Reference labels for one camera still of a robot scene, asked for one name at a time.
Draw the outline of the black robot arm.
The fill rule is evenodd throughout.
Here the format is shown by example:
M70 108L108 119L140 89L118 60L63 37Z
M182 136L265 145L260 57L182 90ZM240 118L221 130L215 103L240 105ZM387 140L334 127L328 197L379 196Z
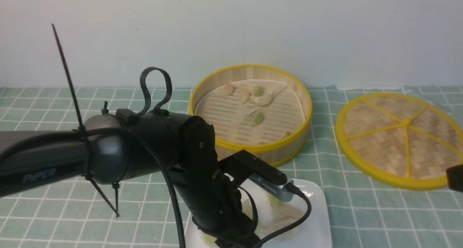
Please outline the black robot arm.
M94 186L162 172L172 202L220 248L259 248L256 218L218 164L215 131L201 117L150 111L89 118L73 131L1 132L1 197L84 176Z

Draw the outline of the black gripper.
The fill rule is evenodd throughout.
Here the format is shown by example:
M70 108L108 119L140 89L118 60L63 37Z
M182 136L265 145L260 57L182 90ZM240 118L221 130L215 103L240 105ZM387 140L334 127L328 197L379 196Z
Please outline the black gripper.
M259 216L255 201L248 191L251 216L243 212L241 190L226 176L199 180L190 186L192 221L204 234L215 238L218 248L259 248L256 235Z

